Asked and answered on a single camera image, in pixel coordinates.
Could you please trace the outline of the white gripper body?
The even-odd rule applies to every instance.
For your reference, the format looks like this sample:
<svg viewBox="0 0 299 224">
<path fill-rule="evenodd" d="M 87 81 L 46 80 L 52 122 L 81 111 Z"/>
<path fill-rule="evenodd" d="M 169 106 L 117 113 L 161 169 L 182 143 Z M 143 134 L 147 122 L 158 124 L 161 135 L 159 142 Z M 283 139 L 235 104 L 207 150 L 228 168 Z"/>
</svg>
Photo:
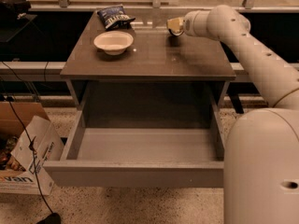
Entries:
<svg viewBox="0 0 299 224">
<path fill-rule="evenodd" d="M 187 13 L 183 19 L 184 33 L 189 36 L 208 37 L 207 17 L 207 11 L 197 10 Z"/>
</svg>

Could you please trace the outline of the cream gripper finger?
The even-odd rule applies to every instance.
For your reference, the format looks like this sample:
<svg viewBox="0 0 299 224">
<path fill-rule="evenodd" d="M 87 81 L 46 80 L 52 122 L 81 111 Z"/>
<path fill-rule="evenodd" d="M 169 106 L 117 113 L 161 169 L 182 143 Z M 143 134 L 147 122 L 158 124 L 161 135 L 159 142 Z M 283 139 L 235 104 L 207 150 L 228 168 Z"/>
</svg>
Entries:
<svg viewBox="0 0 299 224">
<path fill-rule="evenodd" d="M 167 29 L 171 29 L 174 31 L 183 31 L 183 18 L 176 17 L 173 19 L 169 19 L 166 22 Z"/>
</svg>

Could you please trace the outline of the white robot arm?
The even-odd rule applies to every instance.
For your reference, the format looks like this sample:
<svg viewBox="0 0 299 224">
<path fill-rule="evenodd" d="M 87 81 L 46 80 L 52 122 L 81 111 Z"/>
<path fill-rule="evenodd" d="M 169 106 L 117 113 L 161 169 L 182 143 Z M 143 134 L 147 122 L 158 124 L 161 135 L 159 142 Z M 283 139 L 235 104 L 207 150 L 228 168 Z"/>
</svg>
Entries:
<svg viewBox="0 0 299 224">
<path fill-rule="evenodd" d="M 299 224 L 299 72 L 220 5 L 166 22 L 172 33 L 224 43 L 268 107 L 231 128 L 224 149 L 224 224 Z"/>
</svg>

